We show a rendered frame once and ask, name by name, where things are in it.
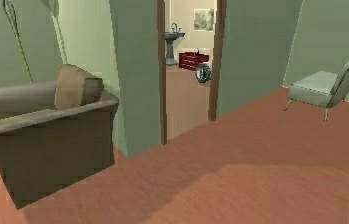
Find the grey pedestal sink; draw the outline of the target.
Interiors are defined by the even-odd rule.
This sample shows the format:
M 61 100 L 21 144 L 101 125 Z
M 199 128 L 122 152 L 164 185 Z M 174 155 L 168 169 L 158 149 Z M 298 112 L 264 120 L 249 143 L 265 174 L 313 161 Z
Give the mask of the grey pedestal sink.
M 177 65 L 177 61 L 174 58 L 174 49 L 173 43 L 176 39 L 182 38 L 185 36 L 185 33 L 181 31 L 176 23 L 171 25 L 171 31 L 165 33 L 166 41 L 166 65 L 173 66 Z

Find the thin floor lamp pole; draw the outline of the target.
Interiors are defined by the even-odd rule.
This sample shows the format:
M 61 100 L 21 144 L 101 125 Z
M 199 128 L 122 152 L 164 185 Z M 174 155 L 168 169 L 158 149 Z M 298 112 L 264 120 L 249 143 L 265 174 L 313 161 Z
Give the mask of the thin floor lamp pole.
M 13 31 L 14 37 L 16 38 L 17 45 L 27 72 L 28 80 L 30 83 L 33 82 L 32 73 L 25 55 L 25 51 L 23 49 L 22 40 L 18 28 L 16 10 L 13 4 L 13 0 L 2 0 L 4 14 L 6 16 L 7 21 L 9 22 L 11 29 Z

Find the pale grey chair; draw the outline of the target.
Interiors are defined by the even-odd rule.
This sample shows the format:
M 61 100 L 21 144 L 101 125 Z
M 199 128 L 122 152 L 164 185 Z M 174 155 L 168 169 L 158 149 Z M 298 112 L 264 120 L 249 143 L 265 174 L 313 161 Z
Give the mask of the pale grey chair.
M 284 110 L 287 111 L 293 102 L 305 103 L 324 108 L 324 120 L 327 120 L 329 110 L 344 101 L 348 93 L 349 61 L 338 73 L 318 71 L 291 83 Z

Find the round grey black object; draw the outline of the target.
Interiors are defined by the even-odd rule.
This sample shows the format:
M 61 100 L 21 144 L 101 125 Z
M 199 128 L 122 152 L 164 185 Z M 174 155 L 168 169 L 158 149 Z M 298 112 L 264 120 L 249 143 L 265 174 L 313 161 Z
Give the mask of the round grey black object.
M 199 83 L 206 83 L 211 79 L 212 67 L 209 63 L 200 63 L 195 70 L 195 77 Z

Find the red drawer cabinet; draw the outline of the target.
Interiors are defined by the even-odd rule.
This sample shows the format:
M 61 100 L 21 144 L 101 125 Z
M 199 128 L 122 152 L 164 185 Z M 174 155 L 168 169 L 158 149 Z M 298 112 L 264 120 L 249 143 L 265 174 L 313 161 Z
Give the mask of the red drawer cabinet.
M 195 71 L 200 63 L 207 62 L 209 56 L 199 52 L 183 52 L 179 54 L 179 67 Z

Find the framed wall picture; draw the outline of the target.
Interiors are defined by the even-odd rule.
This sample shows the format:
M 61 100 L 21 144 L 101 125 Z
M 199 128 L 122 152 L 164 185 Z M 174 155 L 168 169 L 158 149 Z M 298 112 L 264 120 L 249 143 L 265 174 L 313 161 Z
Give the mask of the framed wall picture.
M 215 12 L 213 9 L 194 10 L 194 29 L 196 31 L 213 31 Z

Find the tan cushion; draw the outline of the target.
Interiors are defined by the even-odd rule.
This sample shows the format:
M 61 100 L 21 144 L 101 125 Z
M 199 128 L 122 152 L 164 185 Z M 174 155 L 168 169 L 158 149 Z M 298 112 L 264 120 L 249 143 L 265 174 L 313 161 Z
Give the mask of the tan cushion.
M 63 64 L 56 82 L 55 108 L 64 110 L 98 102 L 103 89 L 101 78 L 75 65 Z

